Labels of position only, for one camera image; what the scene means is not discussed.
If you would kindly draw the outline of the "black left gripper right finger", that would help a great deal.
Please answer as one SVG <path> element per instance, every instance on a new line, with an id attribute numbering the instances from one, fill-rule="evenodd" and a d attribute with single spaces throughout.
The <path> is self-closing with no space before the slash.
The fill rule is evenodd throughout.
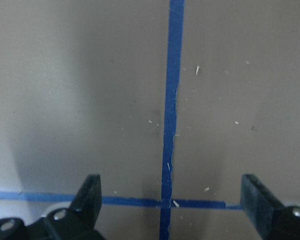
<path id="1" fill-rule="evenodd" d="M 240 205 L 263 240 L 300 240 L 300 204 L 281 202 L 254 174 L 241 176 Z"/>

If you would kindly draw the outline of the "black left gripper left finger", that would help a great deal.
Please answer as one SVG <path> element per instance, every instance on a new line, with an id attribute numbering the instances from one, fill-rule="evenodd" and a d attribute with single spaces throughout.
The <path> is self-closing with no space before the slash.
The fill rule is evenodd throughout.
<path id="1" fill-rule="evenodd" d="M 95 225 L 102 206 L 101 178 L 86 177 L 69 207 L 57 208 L 32 224 L 0 219 L 0 240 L 101 240 Z"/>

